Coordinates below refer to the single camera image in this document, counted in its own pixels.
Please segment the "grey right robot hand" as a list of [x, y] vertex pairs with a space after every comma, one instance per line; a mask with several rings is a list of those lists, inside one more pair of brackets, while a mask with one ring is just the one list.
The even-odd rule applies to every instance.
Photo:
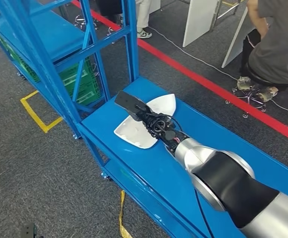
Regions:
[[134, 120], [135, 121], [143, 121], [145, 122], [147, 121], [147, 114], [145, 111], [136, 111], [136, 112], [132, 112], [127, 110], [127, 112]]

